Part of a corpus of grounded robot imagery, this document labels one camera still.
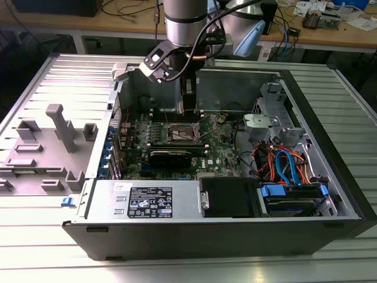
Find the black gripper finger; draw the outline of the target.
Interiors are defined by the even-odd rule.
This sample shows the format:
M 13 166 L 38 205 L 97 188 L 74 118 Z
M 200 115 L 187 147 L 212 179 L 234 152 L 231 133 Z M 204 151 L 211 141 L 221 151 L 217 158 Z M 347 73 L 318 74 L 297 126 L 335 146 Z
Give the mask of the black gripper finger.
M 181 95 L 184 111 L 194 111 L 197 103 L 196 79 L 181 77 Z

